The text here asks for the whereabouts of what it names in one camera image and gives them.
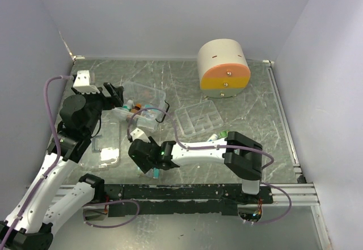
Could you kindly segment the white green medicine bottle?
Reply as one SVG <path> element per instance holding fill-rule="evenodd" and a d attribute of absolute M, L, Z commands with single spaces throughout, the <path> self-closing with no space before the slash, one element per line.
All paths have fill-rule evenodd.
<path fill-rule="evenodd" d="M 122 106 L 122 110 L 130 112 L 134 107 L 134 102 L 133 100 L 127 100 L 127 102 L 124 103 L 124 105 Z"/>

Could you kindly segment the amber bottle orange label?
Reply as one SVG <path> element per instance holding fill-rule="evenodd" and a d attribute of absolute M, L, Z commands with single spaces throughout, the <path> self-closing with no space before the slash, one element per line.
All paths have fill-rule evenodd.
<path fill-rule="evenodd" d="M 135 104 L 133 108 L 130 110 L 131 113 L 137 113 L 142 108 L 141 104 Z"/>

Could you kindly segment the clear plastic storage box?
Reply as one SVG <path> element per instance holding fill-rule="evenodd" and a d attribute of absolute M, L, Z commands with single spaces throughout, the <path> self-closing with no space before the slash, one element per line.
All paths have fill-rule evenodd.
<path fill-rule="evenodd" d="M 170 108 L 169 103 L 166 102 L 166 93 L 162 90 L 130 81 L 124 82 L 122 86 L 124 87 L 124 103 L 127 102 L 127 100 L 133 100 L 134 105 L 142 105 L 141 109 L 143 109 L 146 104 L 150 104 L 152 105 L 152 108 L 162 109 L 166 112 Z M 125 122 L 128 122 L 133 114 L 131 112 L 122 110 L 122 107 L 114 108 L 113 110 L 111 110 L 111 113 L 119 121 Z M 137 127 L 148 129 L 149 131 L 154 132 L 157 130 L 158 125 L 164 121 L 164 118 L 165 114 L 161 111 L 159 111 L 159 116 L 155 121 L 143 120 L 139 113 L 134 116 L 132 123 Z"/>

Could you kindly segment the clear compartment tray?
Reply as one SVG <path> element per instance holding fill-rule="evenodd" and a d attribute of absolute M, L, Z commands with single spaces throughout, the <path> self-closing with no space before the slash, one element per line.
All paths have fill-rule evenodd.
<path fill-rule="evenodd" d="M 224 125 L 215 103 L 211 100 L 181 107 L 174 114 L 185 137 L 207 133 Z"/>

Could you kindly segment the white blue ointment tube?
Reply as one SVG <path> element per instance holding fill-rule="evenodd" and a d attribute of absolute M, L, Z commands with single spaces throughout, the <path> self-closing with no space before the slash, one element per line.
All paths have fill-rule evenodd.
<path fill-rule="evenodd" d="M 208 139 L 207 142 L 215 141 L 218 139 L 218 134 L 212 134 Z"/>

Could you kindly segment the green sachet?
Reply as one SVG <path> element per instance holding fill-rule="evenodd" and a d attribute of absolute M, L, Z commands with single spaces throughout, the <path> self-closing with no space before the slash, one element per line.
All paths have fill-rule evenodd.
<path fill-rule="evenodd" d="M 228 132 L 229 132 L 228 130 L 224 130 L 224 131 L 219 132 L 219 138 L 227 137 Z"/>

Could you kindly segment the teal bandage packet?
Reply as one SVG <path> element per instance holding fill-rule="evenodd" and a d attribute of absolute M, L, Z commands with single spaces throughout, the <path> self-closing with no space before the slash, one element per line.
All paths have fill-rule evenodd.
<path fill-rule="evenodd" d="M 159 116 L 159 110 L 152 108 L 152 105 L 146 104 L 144 111 L 140 113 L 143 120 L 155 121 Z"/>

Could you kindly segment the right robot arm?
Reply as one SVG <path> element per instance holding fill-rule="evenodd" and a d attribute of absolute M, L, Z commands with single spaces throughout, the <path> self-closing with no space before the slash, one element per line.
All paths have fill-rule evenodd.
<path fill-rule="evenodd" d="M 201 163 L 224 164 L 242 179 L 241 198 L 253 203 L 260 197 L 263 147 L 260 143 L 238 132 L 228 132 L 227 137 L 210 142 L 178 144 L 165 141 L 158 145 L 135 138 L 128 155 L 143 173 L 157 168 L 170 170 L 181 166 Z"/>

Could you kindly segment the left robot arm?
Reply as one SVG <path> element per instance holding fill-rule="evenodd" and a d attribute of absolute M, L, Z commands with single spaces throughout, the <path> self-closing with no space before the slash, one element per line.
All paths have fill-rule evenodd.
<path fill-rule="evenodd" d="M 1 248 L 49 249 L 58 230 L 87 203 L 105 200 L 104 180 L 91 174 L 83 175 L 70 193 L 52 203 L 68 174 L 78 165 L 97 135 L 103 111 L 123 106 L 124 88 L 104 83 L 102 88 L 72 88 L 60 109 L 61 122 L 43 164 L 26 194 L 1 222 Z"/>

